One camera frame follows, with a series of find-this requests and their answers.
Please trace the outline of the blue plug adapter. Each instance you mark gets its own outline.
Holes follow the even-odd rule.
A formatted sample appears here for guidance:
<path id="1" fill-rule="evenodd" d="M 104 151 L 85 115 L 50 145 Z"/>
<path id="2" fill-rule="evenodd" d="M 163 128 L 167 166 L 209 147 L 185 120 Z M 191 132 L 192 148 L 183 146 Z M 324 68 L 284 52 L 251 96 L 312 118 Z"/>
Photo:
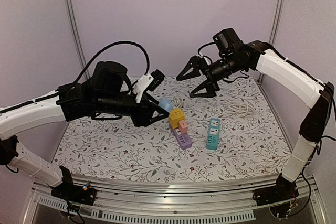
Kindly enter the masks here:
<path id="1" fill-rule="evenodd" d="M 158 106 L 170 113 L 173 110 L 174 104 L 169 99 L 162 98 L 159 101 Z"/>

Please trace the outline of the yellow cube socket adapter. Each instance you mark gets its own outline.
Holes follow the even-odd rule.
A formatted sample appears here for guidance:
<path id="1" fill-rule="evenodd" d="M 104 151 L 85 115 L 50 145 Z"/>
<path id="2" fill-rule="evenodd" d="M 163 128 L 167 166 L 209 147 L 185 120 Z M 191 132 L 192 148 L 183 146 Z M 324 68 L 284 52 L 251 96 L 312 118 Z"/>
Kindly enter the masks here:
<path id="1" fill-rule="evenodd" d="M 181 108 L 173 109 L 169 114 L 169 123 L 172 129 L 179 127 L 179 121 L 185 120 L 185 114 Z"/>

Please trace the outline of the pink plug adapter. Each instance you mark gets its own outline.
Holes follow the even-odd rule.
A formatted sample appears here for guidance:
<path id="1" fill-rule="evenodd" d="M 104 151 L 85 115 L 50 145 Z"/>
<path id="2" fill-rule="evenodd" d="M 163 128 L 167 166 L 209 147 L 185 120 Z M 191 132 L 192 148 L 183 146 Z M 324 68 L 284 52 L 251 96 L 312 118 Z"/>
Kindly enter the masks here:
<path id="1" fill-rule="evenodd" d="M 182 134 L 186 134 L 187 133 L 187 130 L 188 130 L 188 125 L 187 125 L 187 122 L 185 120 L 180 120 L 179 123 L 178 123 L 179 127 L 179 131 L 182 133 Z"/>

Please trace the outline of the purple power strip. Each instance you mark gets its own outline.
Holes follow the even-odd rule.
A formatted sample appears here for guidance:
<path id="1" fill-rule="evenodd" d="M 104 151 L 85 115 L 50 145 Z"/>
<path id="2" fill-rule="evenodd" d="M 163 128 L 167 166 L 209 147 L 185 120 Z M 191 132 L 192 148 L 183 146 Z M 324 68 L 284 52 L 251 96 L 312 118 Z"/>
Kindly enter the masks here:
<path id="1" fill-rule="evenodd" d="M 187 133 L 181 133 L 179 129 L 170 128 L 181 149 L 185 150 L 192 147 L 192 139 Z"/>

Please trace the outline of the teal power strip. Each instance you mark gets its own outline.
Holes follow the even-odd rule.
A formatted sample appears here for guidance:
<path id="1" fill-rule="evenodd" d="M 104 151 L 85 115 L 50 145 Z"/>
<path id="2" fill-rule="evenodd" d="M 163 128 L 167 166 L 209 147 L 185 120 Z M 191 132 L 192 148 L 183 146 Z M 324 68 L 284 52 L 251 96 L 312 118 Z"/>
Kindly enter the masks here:
<path id="1" fill-rule="evenodd" d="M 220 134 L 220 120 L 210 119 L 209 127 L 206 139 L 206 149 L 217 150 L 219 144 L 219 134 Z"/>

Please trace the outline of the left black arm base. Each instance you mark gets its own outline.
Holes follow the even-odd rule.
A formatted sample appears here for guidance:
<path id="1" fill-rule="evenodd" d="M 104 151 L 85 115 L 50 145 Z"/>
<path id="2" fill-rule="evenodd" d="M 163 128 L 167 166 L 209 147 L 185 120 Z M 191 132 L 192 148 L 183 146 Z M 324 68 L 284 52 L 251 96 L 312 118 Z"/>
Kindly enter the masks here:
<path id="1" fill-rule="evenodd" d="M 93 206 L 97 190 L 91 187 L 92 182 L 87 181 L 83 186 L 75 185 L 70 170 L 64 166 L 59 168 L 62 172 L 61 184 L 51 187 L 51 195 L 65 201 Z"/>

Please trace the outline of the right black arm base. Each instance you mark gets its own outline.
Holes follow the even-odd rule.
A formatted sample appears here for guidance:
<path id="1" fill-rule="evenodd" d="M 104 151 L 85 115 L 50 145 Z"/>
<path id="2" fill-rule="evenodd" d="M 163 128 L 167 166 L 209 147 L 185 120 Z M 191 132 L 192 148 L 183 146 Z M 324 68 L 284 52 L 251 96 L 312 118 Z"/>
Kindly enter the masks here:
<path id="1" fill-rule="evenodd" d="M 277 203 L 299 196 L 295 182 L 286 180 L 282 173 L 276 179 L 276 183 L 270 187 L 264 187 L 253 191 L 253 200 L 257 206 Z"/>

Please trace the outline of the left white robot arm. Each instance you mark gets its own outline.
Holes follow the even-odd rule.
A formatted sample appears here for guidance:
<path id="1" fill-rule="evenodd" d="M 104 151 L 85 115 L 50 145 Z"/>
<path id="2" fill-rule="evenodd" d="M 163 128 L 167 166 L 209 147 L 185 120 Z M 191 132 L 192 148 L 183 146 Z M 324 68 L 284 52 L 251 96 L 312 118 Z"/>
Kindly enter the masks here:
<path id="1" fill-rule="evenodd" d="M 131 81 L 127 68 L 114 61 L 99 61 L 92 76 L 59 86 L 42 97 L 1 109 L 1 164 L 13 172 L 22 170 L 57 189 L 67 200 L 78 195 L 71 172 L 31 152 L 18 140 L 18 133 L 45 124 L 70 122 L 89 117 L 96 121 L 128 116 L 134 126 L 149 126 L 168 117 L 150 95 L 164 80 L 164 74 L 145 71 Z"/>

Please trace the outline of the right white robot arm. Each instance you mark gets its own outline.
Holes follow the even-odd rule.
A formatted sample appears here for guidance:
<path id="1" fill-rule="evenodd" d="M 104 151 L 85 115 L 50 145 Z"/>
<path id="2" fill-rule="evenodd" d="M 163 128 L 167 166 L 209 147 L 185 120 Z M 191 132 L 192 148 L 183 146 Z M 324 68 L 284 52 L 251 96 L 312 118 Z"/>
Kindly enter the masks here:
<path id="1" fill-rule="evenodd" d="M 334 85 L 324 83 L 282 56 L 271 44 L 255 40 L 244 43 L 233 28 L 213 36 L 220 59 L 208 64 L 202 56 L 193 56 L 177 76 L 178 81 L 205 76 L 205 80 L 190 92 L 191 98 L 213 98 L 219 90 L 218 81 L 239 71 L 259 71 L 290 90 L 309 108 L 300 125 L 299 137 L 289 161 L 271 190 L 276 201 L 291 194 L 292 186 L 310 162 L 322 140 L 331 109 L 334 107 Z"/>

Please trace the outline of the floral patterned table mat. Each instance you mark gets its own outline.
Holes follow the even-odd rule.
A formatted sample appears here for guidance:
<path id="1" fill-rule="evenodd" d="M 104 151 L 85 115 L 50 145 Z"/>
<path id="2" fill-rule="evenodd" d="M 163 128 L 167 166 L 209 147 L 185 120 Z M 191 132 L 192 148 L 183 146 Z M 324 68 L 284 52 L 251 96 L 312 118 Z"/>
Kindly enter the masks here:
<path id="1" fill-rule="evenodd" d="M 53 162 L 72 173 L 138 182 L 210 182 L 278 174 L 290 149 L 253 78 L 220 82 L 216 97 L 190 98 L 201 78 L 167 77 L 153 92 L 185 114 L 193 143 L 181 149 L 167 119 L 135 127 L 130 118 L 69 123 Z M 206 149 L 210 119 L 220 120 L 217 150 Z"/>

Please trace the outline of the aluminium front rail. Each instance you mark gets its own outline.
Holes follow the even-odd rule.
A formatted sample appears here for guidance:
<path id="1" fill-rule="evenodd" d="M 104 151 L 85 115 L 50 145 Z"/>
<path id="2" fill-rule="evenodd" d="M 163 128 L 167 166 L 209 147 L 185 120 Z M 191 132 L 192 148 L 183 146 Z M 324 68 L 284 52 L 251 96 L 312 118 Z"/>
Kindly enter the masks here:
<path id="1" fill-rule="evenodd" d="M 296 199 L 257 205 L 254 191 L 275 184 L 276 176 L 200 183 L 145 183 L 91 179 L 92 205 L 64 200 L 35 181 L 24 223 L 328 223 L 312 176 L 299 178 Z"/>

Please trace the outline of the right aluminium frame post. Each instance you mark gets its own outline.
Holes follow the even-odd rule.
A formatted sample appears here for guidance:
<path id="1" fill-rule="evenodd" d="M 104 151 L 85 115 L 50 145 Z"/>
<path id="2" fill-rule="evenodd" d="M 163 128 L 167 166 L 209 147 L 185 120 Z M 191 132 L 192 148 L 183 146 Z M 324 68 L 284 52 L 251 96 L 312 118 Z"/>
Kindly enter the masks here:
<path id="1" fill-rule="evenodd" d="M 284 2 L 285 0 L 277 0 L 276 1 L 276 8 L 275 8 L 275 14 L 274 18 L 272 21 L 272 27 L 271 27 L 271 32 L 269 36 L 269 43 L 271 45 L 275 44 L 276 37 L 278 34 L 279 26 L 280 26 L 280 21 L 281 21 L 281 15 L 282 15 L 282 10 L 284 7 Z"/>

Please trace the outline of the aluminium frame post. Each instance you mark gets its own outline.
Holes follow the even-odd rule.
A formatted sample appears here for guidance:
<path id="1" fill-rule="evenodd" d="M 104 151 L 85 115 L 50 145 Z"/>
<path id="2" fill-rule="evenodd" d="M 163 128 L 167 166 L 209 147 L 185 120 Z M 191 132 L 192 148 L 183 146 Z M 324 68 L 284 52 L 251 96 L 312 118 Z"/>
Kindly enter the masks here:
<path id="1" fill-rule="evenodd" d="M 74 41 L 74 44 L 75 44 L 75 49 L 76 49 L 76 52 L 77 52 L 79 63 L 81 65 L 81 68 L 84 68 L 84 66 L 86 65 L 86 60 L 85 60 L 85 56 L 84 56 L 84 53 L 83 53 L 83 48 L 82 48 L 82 44 L 81 44 L 81 40 L 80 40 L 78 27 L 77 27 L 73 2 L 72 2 L 72 0 L 64 0 L 64 1 L 65 1 L 65 6 L 66 6 L 67 15 L 68 15 L 71 34 L 72 34 L 73 41 Z"/>
<path id="2" fill-rule="evenodd" d="M 272 21 L 272 27 L 271 27 L 271 32 L 269 36 L 269 43 L 271 45 L 275 44 L 276 37 L 278 34 L 279 26 L 280 26 L 280 21 L 281 21 L 281 15 L 282 15 L 282 10 L 284 7 L 284 2 L 285 0 L 277 0 L 276 1 L 276 8 L 275 8 L 275 14 L 274 18 Z"/>

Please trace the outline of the left aluminium frame post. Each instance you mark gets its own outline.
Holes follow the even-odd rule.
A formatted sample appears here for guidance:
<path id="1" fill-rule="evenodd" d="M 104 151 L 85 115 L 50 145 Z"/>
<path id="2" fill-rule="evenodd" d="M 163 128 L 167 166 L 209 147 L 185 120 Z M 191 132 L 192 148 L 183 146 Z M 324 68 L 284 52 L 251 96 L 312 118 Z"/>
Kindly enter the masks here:
<path id="1" fill-rule="evenodd" d="M 76 49 L 76 52 L 77 52 L 79 63 L 81 65 L 81 68 L 84 68 L 84 66 L 86 65 L 86 60 L 85 60 L 85 56 L 84 56 L 84 53 L 83 53 L 83 48 L 82 48 L 82 44 L 81 44 L 81 40 L 80 40 L 78 27 L 77 27 L 73 2 L 72 2 L 72 0 L 64 0 L 64 1 L 65 1 L 65 6 L 66 6 L 67 15 L 68 15 L 71 34 L 72 34 L 73 41 L 74 41 L 74 44 L 75 44 L 75 49 Z"/>

